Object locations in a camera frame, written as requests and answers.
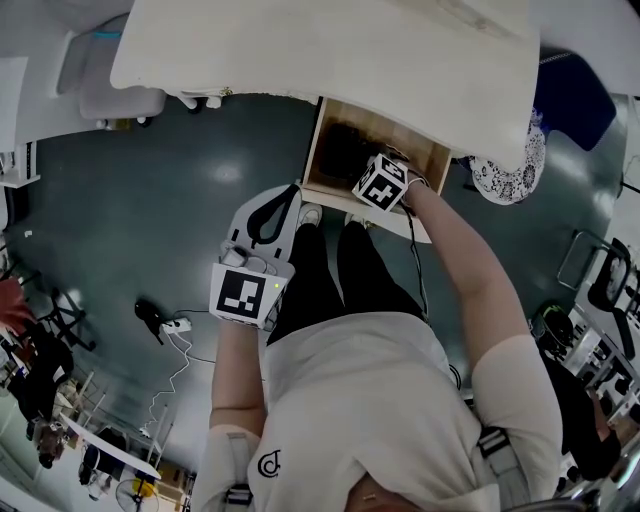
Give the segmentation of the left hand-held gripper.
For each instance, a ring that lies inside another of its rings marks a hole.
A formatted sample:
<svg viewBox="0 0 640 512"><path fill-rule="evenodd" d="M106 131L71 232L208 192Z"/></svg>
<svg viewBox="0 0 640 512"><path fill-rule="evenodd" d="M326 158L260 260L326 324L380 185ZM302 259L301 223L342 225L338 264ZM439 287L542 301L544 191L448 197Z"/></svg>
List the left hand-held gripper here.
<svg viewBox="0 0 640 512"><path fill-rule="evenodd" d="M298 184L265 190L234 214L221 256L213 263L209 312L218 319L271 332L295 274L286 262L302 196ZM273 257L243 246L272 246Z"/></svg>

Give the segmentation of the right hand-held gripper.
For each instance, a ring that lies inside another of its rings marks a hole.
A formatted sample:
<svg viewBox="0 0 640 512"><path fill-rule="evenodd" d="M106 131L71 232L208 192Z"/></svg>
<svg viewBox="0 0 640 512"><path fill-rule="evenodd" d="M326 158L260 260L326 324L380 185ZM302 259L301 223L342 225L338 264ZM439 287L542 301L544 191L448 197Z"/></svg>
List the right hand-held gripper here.
<svg viewBox="0 0 640 512"><path fill-rule="evenodd" d="M388 145L374 147L355 168L352 193L365 204L390 211L408 189L407 161Z"/></svg>

